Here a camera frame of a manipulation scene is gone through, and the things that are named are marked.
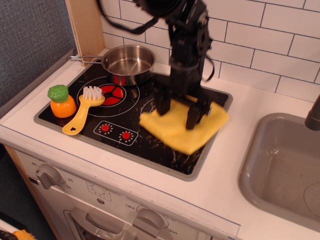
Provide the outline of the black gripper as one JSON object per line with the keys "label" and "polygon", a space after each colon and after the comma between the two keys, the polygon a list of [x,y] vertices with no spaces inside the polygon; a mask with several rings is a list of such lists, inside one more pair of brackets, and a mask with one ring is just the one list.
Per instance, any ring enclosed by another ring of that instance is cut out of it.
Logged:
{"label": "black gripper", "polygon": [[[153,76],[153,96],[160,116],[170,110],[172,99],[190,105],[186,120],[187,130],[192,130],[204,115],[211,114],[212,98],[201,87],[204,65],[204,61],[190,67],[172,64],[169,75],[156,73]],[[196,102],[191,103],[188,96],[196,98]]]}

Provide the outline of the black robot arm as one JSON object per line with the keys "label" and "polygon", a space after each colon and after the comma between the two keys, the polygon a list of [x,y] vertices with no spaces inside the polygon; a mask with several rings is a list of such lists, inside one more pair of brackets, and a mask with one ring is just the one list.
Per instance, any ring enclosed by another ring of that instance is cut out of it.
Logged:
{"label": "black robot arm", "polygon": [[137,0],[135,3],[168,25],[170,74],[154,76],[157,112],[165,115],[172,99],[187,105],[186,129],[191,130],[209,113],[212,102],[201,93],[205,58],[213,41],[209,36],[207,6],[201,0]]}

